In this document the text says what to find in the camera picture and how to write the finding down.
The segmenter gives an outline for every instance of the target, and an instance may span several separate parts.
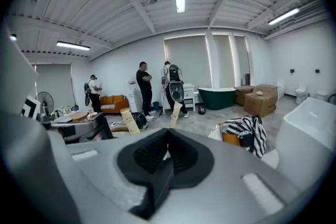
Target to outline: white shirt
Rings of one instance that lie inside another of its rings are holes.
[[[98,91],[96,91],[96,90],[94,89],[94,87],[97,87],[97,85],[96,85],[96,81],[95,81],[94,79],[90,79],[90,80],[88,81],[88,85],[89,85],[89,87],[90,87],[91,93],[93,93],[93,94],[98,93]]]
[[[170,83],[170,74],[169,74],[169,67],[171,65],[165,65],[162,69],[161,69],[161,78],[164,78],[164,88],[167,87],[167,85]],[[178,75],[179,75],[179,79],[182,81],[182,74],[180,69],[178,70]]]

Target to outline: hair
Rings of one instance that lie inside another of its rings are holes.
[[[147,63],[145,63],[145,62],[141,62],[141,63],[139,64],[139,67],[141,67],[142,65],[147,65]]]

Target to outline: bathtub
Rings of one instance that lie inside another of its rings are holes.
[[[307,189],[335,157],[336,105],[307,98],[283,117],[275,145],[276,169],[302,191]]]
[[[228,108],[235,103],[235,88],[198,88],[198,92],[202,97],[204,106],[207,109],[218,110]]]

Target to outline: man in black shirt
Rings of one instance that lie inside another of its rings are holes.
[[[152,76],[147,72],[147,64],[145,62],[141,62],[139,66],[139,70],[136,72],[137,82],[141,90],[142,94],[142,109],[146,116],[146,119],[151,120],[154,116],[150,115],[150,113],[155,113],[156,111],[151,111],[151,102],[152,102],[152,86],[151,79]]]

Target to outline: toilet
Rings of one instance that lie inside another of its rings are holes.
[[[300,84],[299,87],[295,90],[296,94],[296,104],[301,104],[307,97],[307,85],[306,84]]]
[[[285,84],[284,84],[284,82],[279,79],[277,87],[278,87],[278,99],[281,98],[281,97],[284,97],[284,94],[285,94]]]
[[[322,101],[327,101],[328,92],[326,90],[319,90],[317,91],[315,98]]]

